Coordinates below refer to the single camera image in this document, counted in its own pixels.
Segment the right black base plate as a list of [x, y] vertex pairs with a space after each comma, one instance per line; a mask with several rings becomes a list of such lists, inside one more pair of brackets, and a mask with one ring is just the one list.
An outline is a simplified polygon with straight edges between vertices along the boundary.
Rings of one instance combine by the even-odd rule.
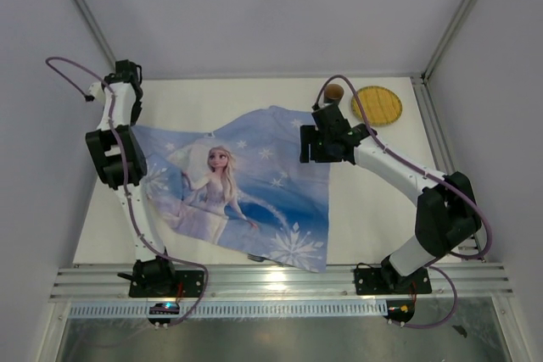
[[354, 284], [357, 295], [430, 294], [433, 289], [428, 270], [421, 268], [408, 276], [394, 269], [355, 268]]

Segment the blue pink Elsa cloth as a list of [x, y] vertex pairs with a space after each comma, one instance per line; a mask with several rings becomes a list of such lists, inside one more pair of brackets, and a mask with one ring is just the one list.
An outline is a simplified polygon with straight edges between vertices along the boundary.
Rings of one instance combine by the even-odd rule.
[[179, 236], [324, 271], [330, 168], [299, 160], [311, 122], [272, 106], [208, 133], [137, 126], [152, 209]]

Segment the yellow woven round plate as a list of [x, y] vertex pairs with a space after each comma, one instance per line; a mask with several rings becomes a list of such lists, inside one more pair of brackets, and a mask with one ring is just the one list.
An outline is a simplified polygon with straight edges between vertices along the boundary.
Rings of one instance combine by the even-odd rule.
[[400, 98], [383, 86], [364, 86], [357, 91], [367, 119], [372, 127], [391, 125], [402, 115]]

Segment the right aluminium side rail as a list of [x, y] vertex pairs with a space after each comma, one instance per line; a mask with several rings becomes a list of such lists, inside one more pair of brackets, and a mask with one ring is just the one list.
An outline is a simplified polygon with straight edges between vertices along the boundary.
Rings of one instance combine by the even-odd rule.
[[[417, 100], [417, 106], [423, 121], [424, 130], [428, 138], [434, 165], [438, 170], [446, 174], [453, 173], [456, 170], [456, 166], [445, 137], [444, 129], [440, 123], [437, 110], [430, 95], [429, 88], [421, 75], [412, 76], [411, 85]], [[471, 260], [485, 262], [485, 255], [481, 252], [486, 243], [487, 237], [485, 230], [484, 227], [481, 226], [474, 235], [471, 235], [461, 243], [456, 251], [461, 255], [461, 260], [468, 261], [468, 257], [471, 257]]]

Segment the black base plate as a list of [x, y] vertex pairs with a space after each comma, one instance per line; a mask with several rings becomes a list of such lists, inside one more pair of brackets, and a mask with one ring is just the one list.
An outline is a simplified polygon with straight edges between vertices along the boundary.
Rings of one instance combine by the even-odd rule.
[[433, 289], [428, 270], [421, 268], [408, 276], [394, 269], [355, 268], [354, 284], [357, 295], [430, 294]]
[[197, 298], [204, 287], [204, 272], [176, 270], [173, 275], [145, 277], [130, 286], [130, 298]]

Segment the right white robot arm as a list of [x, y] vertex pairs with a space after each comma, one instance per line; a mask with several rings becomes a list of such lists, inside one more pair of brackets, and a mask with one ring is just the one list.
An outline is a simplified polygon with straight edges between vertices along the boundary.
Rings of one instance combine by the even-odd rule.
[[300, 128], [300, 162], [357, 165], [387, 181], [416, 207], [413, 237], [378, 269], [378, 282], [386, 292], [407, 289], [425, 266], [481, 228], [472, 185], [463, 173], [447, 175], [416, 166], [378, 143], [373, 129], [351, 126], [335, 104], [314, 105], [311, 116], [313, 124]]

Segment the aluminium front rail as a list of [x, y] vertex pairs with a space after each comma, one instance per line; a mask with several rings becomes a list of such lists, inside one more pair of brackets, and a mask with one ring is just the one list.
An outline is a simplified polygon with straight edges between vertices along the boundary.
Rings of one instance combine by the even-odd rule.
[[[439, 264], [429, 280], [433, 297], [449, 297], [451, 284], [461, 297], [513, 295], [503, 265], [492, 263]], [[50, 292], [52, 302], [121, 300], [131, 283], [117, 276], [125, 265], [83, 265], [59, 270]], [[336, 299], [355, 297], [354, 267], [332, 265], [321, 274], [276, 265], [212, 265], [204, 297], [209, 300]]]

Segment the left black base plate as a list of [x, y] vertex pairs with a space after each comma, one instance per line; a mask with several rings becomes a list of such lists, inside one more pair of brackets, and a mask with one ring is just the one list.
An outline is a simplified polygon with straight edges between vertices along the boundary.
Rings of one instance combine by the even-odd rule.
[[173, 275], [145, 277], [130, 286], [130, 298], [197, 298], [204, 287], [204, 272], [176, 270]]

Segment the brown paper cup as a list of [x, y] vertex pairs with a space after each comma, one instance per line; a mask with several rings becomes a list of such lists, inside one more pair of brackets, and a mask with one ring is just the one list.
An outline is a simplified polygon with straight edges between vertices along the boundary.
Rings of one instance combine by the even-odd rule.
[[344, 96], [344, 88], [339, 84], [330, 83], [323, 91], [323, 102], [325, 104], [339, 105]]

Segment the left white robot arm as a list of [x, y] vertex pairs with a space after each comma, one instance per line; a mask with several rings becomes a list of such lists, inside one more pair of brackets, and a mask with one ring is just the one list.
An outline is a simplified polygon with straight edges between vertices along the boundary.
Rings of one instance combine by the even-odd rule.
[[92, 97], [104, 96], [104, 112], [85, 139], [98, 178], [120, 200], [131, 228], [135, 263], [130, 275], [120, 276], [137, 288], [166, 296], [176, 290], [178, 276], [150, 213], [145, 196], [148, 166], [132, 131], [142, 112], [142, 82], [139, 64], [115, 62], [115, 70], [90, 88]]

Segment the dark teal plastic fork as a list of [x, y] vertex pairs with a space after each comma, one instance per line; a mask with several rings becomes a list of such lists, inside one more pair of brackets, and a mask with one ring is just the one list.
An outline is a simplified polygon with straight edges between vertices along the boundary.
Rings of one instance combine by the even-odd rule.
[[261, 257], [261, 256], [256, 256], [256, 255], [253, 255], [253, 254], [248, 254], [247, 255], [247, 258], [251, 261], [254, 261], [254, 262], [264, 262], [266, 260], [266, 258], [264, 257]]

